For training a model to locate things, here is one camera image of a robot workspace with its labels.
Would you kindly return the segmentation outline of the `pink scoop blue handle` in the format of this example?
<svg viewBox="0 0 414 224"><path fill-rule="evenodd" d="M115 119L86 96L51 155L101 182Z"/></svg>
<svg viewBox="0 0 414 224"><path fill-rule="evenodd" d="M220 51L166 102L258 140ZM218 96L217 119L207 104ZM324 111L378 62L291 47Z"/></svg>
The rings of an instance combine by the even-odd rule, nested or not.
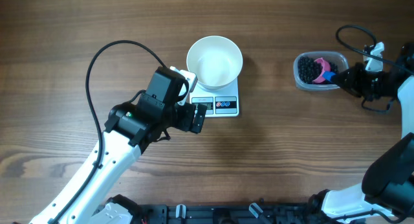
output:
<svg viewBox="0 0 414 224"><path fill-rule="evenodd" d="M333 62L329 62L324 58L317 58L314 60L315 68L317 68L316 78L313 79L314 84L331 84L331 81L324 77L324 73L328 72L329 75L336 74L338 72L338 66Z"/></svg>

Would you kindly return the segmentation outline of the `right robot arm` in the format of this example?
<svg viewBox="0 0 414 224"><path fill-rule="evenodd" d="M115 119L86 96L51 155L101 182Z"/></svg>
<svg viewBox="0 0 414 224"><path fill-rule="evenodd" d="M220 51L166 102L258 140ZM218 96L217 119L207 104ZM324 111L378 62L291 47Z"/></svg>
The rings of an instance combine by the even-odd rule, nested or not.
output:
<svg viewBox="0 0 414 224"><path fill-rule="evenodd" d="M364 64L326 80L349 94L372 101L398 100L402 109L402 137L366 171L362 182L343 190L324 190L310 197L307 223L355 223L380 216L388 223L413 217L413 43L403 45L388 72L369 72Z"/></svg>

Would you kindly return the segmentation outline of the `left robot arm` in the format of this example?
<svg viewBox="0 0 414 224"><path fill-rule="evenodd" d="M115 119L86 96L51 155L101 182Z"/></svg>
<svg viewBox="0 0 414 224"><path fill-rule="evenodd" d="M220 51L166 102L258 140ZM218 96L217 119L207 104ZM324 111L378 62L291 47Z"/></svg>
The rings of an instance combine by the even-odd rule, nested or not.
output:
<svg viewBox="0 0 414 224"><path fill-rule="evenodd" d="M206 110L186 102L197 76L159 67L138 101L114 106L87 160L32 223L133 223L137 205L123 196L98 206L119 177L154 142L168 140L168 128L200 133Z"/></svg>

